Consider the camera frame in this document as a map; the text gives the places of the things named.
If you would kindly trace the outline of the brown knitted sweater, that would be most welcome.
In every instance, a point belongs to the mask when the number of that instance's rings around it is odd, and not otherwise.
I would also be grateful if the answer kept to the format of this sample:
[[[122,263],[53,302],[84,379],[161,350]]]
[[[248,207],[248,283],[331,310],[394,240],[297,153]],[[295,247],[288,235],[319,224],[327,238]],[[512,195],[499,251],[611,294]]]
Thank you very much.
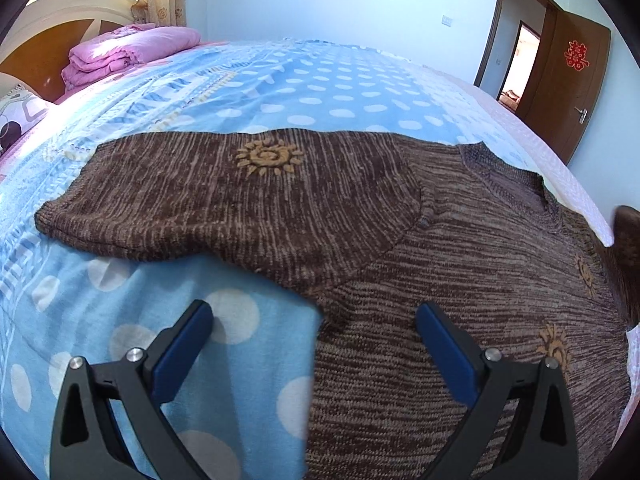
[[[454,430],[416,333],[434,301],[483,344],[559,361],[580,478],[629,400],[632,240],[603,245],[539,174],[486,145],[393,133],[142,133],[101,144],[40,232],[139,261],[210,252],[313,302],[311,479],[414,479]]]

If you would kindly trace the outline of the blue pink dotted bed sheet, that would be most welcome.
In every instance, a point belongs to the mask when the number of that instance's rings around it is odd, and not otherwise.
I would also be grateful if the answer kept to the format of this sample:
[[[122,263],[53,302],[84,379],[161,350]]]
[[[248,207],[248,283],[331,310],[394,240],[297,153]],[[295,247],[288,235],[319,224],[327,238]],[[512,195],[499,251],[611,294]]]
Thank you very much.
[[[65,367],[149,344],[194,299],[212,338],[165,408],[218,479],[299,479],[319,310],[276,284],[199,255],[136,263],[40,234],[36,210],[62,194],[96,147],[145,131],[258,134],[393,131],[441,144],[482,142],[536,172],[601,240],[605,220],[544,142],[484,91],[391,54],[323,41],[201,46],[64,96],[1,162],[1,427],[39,479]]]

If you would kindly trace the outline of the patterned white pillow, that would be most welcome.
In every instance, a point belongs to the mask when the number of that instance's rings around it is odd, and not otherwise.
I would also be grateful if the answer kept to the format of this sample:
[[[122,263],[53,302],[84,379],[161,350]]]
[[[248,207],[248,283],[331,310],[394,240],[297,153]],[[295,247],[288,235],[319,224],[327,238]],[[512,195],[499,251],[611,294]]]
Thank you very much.
[[[29,130],[38,125],[54,104],[41,99],[22,84],[16,84],[1,97],[1,155]]]

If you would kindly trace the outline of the folded pink blanket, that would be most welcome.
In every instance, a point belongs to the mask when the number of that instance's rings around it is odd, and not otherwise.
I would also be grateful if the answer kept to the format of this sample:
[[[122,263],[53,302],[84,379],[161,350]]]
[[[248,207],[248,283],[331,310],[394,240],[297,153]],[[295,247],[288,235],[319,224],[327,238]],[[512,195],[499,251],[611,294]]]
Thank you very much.
[[[61,77],[70,92],[88,86],[130,66],[167,58],[191,49],[200,33],[183,26],[130,24],[82,42],[70,49]]]

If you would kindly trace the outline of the white and wood headboard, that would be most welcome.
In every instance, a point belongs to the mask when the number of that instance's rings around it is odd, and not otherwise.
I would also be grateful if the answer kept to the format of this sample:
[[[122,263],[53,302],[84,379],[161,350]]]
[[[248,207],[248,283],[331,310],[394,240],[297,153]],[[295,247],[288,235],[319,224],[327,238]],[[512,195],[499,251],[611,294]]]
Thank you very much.
[[[1,92],[17,84],[54,102],[65,93],[62,69],[70,49],[130,24],[136,0],[37,0],[1,44]]]

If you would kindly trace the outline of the brown wooden door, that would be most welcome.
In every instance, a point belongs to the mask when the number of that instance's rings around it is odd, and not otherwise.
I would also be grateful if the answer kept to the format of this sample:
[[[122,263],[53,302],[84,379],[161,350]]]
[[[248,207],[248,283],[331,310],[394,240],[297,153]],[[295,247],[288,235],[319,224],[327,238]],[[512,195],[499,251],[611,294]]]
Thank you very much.
[[[590,66],[576,72],[565,63],[570,40],[583,42]],[[611,31],[589,18],[549,6],[532,72],[515,115],[562,162],[573,157],[596,107],[608,66]],[[586,108],[581,125],[575,107]]]

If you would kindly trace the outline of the red double happiness decal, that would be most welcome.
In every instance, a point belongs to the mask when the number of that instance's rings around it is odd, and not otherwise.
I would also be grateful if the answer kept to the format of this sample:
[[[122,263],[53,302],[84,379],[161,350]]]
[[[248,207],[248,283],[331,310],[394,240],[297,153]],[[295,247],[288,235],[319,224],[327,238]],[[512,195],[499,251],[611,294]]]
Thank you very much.
[[[576,72],[581,72],[590,66],[587,53],[588,48],[583,42],[570,40],[567,44],[567,49],[563,53],[566,65],[576,70]]]

